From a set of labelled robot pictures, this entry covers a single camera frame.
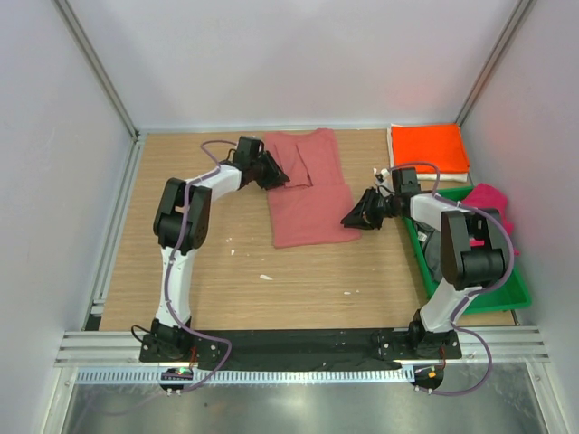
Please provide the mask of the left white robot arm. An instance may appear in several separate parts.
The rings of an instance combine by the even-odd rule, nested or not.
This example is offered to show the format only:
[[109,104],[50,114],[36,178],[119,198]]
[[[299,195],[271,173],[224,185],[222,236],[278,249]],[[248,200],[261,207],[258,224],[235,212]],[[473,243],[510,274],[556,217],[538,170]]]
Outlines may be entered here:
[[257,137],[241,136],[237,142],[208,140],[201,149],[215,167],[193,178],[168,179],[157,207],[153,232],[162,255],[161,295],[155,318],[141,341],[142,362],[183,361],[200,340],[229,344],[191,327],[193,268],[208,234],[212,203],[250,183],[271,190],[289,182]]

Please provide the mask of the salmon pink t shirt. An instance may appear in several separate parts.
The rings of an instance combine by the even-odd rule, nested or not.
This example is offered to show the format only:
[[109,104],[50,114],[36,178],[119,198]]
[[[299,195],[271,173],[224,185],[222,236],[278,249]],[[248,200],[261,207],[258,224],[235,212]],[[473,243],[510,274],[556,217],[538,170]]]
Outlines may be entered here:
[[319,128],[308,134],[273,132],[265,146],[289,180],[267,192],[276,249],[357,241],[361,231],[341,223],[354,208],[337,138]]

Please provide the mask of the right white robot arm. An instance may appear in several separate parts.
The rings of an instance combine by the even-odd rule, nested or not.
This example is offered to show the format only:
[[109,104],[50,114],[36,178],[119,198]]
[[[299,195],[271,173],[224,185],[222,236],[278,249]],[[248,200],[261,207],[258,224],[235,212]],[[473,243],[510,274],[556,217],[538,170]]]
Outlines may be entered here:
[[457,321],[472,300],[504,285],[514,268],[515,252],[497,209],[453,202],[437,193],[437,184],[424,191],[418,165],[383,170],[376,186],[365,190],[341,224],[379,230],[384,219],[405,217],[440,234],[441,281],[405,333],[411,353],[427,358],[451,343]]

